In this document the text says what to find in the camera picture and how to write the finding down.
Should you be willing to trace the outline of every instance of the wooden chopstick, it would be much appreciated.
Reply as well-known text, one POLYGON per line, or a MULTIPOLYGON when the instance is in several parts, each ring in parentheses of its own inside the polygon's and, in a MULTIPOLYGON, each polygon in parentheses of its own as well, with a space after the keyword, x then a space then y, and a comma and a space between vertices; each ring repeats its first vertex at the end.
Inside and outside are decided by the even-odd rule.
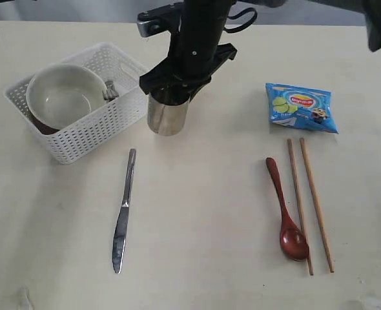
POLYGON ((322 212, 321 212, 320 202, 318 201, 317 191, 316 191, 315 185, 314 185, 313 173, 311 172, 311 167, 310 167, 309 159, 308 159, 307 147, 305 145, 304 138, 300 138, 300 144, 301 144, 302 157, 304 158, 305 169, 307 170, 309 187, 311 189, 311 194, 313 195, 315 213, 317 215, 318 224, 320 226, 322 243, 324 245, 325 255, 327 256, 328 267, 330 268, 330 271, 333 273, 334 272, 334 266, 333 266, 333 262, 331 261, 330 248, 328 246, 327 234, 325 233, 324 219, 323 219, 322 212))
MULTIPOLYGON (((307 240, 307 243, 309 246, 307 229, 305 228, 304 212, 302 210, 301 193, 300 193, 300 188, 298 186, 298 176, 296 173, 293 142, 291 141, 291 139, 288 139, 287 143, 288 143, 289 160, 291 162, 291 170, 293 172, 293 180, 294 180, 294 188, 295 188, 295 196, 296 196, 296 206, 298 208, 298 214, 300 215, 301 230, 302 230, 302 233, 304 234, 305 240, 307 240)), ((307 263, 308 263, 309 275, 312 276, 312 275, 314 275, 314 271, 313 271, 313 263, 311 261, 311 252, 309 253, 309 256, 307 258, 307 263)))

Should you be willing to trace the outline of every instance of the blue chip bag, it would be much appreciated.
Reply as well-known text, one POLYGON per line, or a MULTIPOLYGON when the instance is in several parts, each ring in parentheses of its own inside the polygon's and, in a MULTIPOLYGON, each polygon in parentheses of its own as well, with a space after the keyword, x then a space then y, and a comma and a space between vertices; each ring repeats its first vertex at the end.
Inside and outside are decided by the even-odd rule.
POLYGON ((338 134, 330 112, 330 92, 272 83, 265 87, 271 123, 338 134))

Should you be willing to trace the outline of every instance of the spoon handle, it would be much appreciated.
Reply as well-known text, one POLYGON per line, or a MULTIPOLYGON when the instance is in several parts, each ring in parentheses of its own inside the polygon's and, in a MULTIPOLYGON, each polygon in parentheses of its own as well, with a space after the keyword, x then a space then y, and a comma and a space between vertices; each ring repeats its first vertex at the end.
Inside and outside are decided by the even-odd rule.
POLYGON ((271 175, 271 179, 273 179, 273 183, 276 190, 276 195, 278 196, 278 201, 280 202, 281 213, 288 213, 287 208, 285 206, 285 200, 283 198, 282 186, 280 181, 280 173, 278 172, 278 167, 276 166, 276 162, 274 158, 268 157, 266 159, 267 168, 269 174, 271 175))

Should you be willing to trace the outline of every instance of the spoon bowl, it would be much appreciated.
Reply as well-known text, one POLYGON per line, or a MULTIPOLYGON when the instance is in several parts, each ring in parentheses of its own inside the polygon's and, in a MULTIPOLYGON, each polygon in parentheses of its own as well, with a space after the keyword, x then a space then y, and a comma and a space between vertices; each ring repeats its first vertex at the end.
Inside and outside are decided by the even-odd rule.
POLYGON ((281 230, 280 230, 280 245, 281 249, 288 258, 296 261, 306 260, 309 256, 309 246, 307 239, 301 230, 295 225, 288 214, 285 200, 283 198, 282 186, 280 181, 280 173, 276 162, 272 158, 266 159, 267 168, 271 179, 273 180, 278 201, 281 207, 281 230))

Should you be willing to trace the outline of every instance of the knife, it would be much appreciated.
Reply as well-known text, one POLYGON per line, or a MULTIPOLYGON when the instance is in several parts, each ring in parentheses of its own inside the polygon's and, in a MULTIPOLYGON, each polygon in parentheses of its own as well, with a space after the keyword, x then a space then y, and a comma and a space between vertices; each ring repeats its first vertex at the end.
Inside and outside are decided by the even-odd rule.
POLYGON ((127 221, 129 219, 130 193, 132 192, 134 163, 136 150, 130 149, 129 161, 127 162, 125 192, 121 201, 120 213, 113 237, 112 263, 115 273, 121 272, 121 264, 126 248, 127 221))

